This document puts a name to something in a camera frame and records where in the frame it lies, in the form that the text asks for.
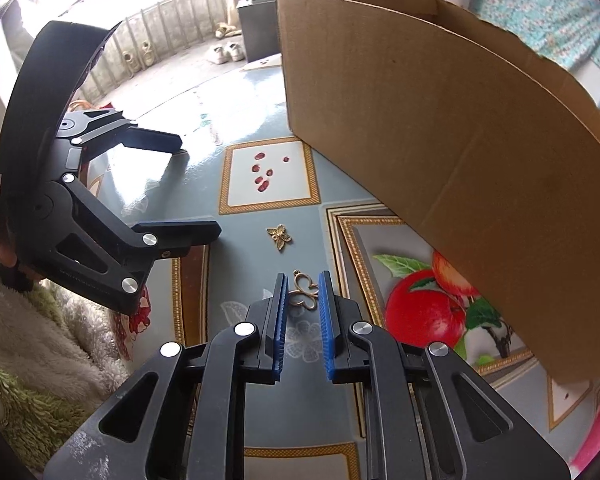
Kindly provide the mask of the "left hand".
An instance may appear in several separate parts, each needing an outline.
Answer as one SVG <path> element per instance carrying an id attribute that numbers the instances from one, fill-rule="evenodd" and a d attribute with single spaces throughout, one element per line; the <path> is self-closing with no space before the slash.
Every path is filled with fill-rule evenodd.
<path id="1" fill-rule="evenodd" d="M 33 283 L 40 277 L 26 266 L 23 266 L 7 237 L 0 236 L 0 280 L 8 288 L 17 292 L 30 292 Z"/>

